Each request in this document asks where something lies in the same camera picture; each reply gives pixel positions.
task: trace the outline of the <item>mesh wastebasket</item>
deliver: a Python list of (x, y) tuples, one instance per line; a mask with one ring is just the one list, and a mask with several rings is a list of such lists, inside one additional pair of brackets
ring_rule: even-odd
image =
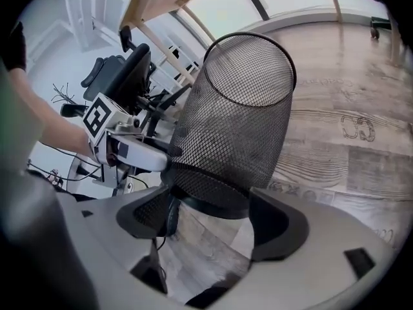
[(213, 43), (170, 142), (171, 193), (205, 214), (247, 217), (248, 190), (274, 173), (295, 85), (274, 40), (238, 32)]

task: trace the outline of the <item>human arm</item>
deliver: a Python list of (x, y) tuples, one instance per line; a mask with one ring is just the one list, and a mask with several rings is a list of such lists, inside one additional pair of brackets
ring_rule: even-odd
[(13, 68), (8, 74), (17, 95), (42, 121), (45, 127), (40, 142), (52, 147), (93, 157), (85, 130), (67, 121), (44, 99), (37, 96), (32, 90), (27, 74), (23, 69)]
[(13, 88), (21, 100), (43, 123), (45, 129), (40, 142), (93, 157), (86, 132), (60, 116), (45, 100), (32, 90), (26, 68), (26, 45), (23, 26), (19, 23), (8, 39), (3, 61), (8, 69)]

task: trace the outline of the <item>cable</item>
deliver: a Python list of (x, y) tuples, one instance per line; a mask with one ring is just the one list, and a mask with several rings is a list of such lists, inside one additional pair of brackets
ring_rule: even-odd
[(143, 180), (140, 180), (140, 179), (135, 178), (135, 177), (132, 177), (132, 176), (128, 176), (128, 177), (129, 177), (129, 178), (132, 178), (132, 179), (135, 179), (135, 180), (137, 180), (137, 181), (140, 181), (141, 183), (143, 183), (143, 185), (145, 185), (145, 186), (146, 186), (146, 188), (147, 188), (147, 189), (149, 188), (148, 184), (147, 184), (147, 183), (145, 183)]
[(160, 248), (163, 247), (163, 245), (165, 244), (165, 242), (166, 242), (166, 236), (163, 237), (163, 241), (162, 241), (161, 245), (160, 245), (156, 250), (157, 250), (157, 251), (160, 250)]
[(40, 170), (40, 171), (43, 172), (43, 173), (47, 173), (47, 174), (49, 174), (49, 175), (51, 175), (51, 176), (55, 176), (55, 177), (58, 177), (58, 178), (60, 178), (60, 179), (62, 179), (62, 180), (66, 180), (66, 181), (81, 181), (81, 180), (84, 180), (84, 179), (90, 177), (93, 173), (95, 173), (96, 171), (98, 171), (98, 170), (100, 169), (100, 168), (96, 168), (95, 171), (92, 171), (91, 173), (88, 173), (86, 176), (84, 176), (84, 177), (82, 177), (82, 178), (80, 178), (80, 179), (70, 179), (70, 178), (60, 177), (60, 176), (58, 176), (57, 174), (54, 174), (54, 173), (45, 171), (45, 170), (43, 170), (43, 169), (40, 169), (39, 167), (36, 167), (34, 164), (29, 163), (29, 165), (31, 165), (33, 168), (36, 168), (37, 170)]
[(95, 167), (95, 168), (100, 168), (98, 165), (91, 164), (91, 163), (85, 161), (83, 158), (80, 158), (79, 156), (73, 155), (73, 154), (71, 154), (71, 153), (69, 153), (69, 152), (64, 152), (63, 150), (60, 150), (60, 149), (57, 149), (57, 148), (55, 148), (55, 147), (46, 145), (45, 143), (42, 143), (42, 145), (45, 145), (45, 146), (47, 146), (47, 147), (50, 147), (51, 149), (57, 150), (58, 152), (61, 152), (62, 154), (65, 154), (65, 155), (67, 155), (67, 156), (71, 156), (71, 157), (73, 157), (73, 158), (77, 158), (78, 160), (82, 161), (83, 163), (89, 164), (89, 165), (91, 165), (91, 166), (93, 166), (93, 167)]

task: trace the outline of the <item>laminate floor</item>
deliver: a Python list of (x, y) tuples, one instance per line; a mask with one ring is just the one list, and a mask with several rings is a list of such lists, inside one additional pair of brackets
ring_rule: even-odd
[[(318, 23), (267, 34), (290, 53), (297, 87), (285, 144), (268, 188), (349, 212), (393, 248), (413, 215), (413, 73), (390, 64), (390, 33)], [(248, 271), (249, 220), (182, 206), (159, 251), (168, 296), (186, 302)]]

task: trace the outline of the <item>black office chair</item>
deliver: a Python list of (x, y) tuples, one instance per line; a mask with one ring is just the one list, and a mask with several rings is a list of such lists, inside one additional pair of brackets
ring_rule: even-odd
[[(143, 130), (149, 123), (146, 135), (152, 137), (156, 134), (155, 128), (160, 119), (171, 123), (177, 122), (176, 119), (167, 116), (165, 110), (174, 105), (176, 99), (187, 91), (190, 85), (184, 86), (172, 95), (164, 90), (156, 96), (149, 96), (150, 76), (156, 70), (156, 66), (150, 61), (149, 46), (140, 44), (136, 47), (131, 40), (129, 26), (125, 26), (119, 35), (123, 51), (132, 49), (133, 52), (127, 59), (123, 56), (97, 58), (92, 71), (81, 82), (81, 86), (86, 88), (83, 98), (93, 101), (102, 93), (131, 115), (138, 115), (142, 110), (147, 111), (140, 127)], [(82, 116), (86, 109), (86, 105), (64, 104), (61, 115)]]

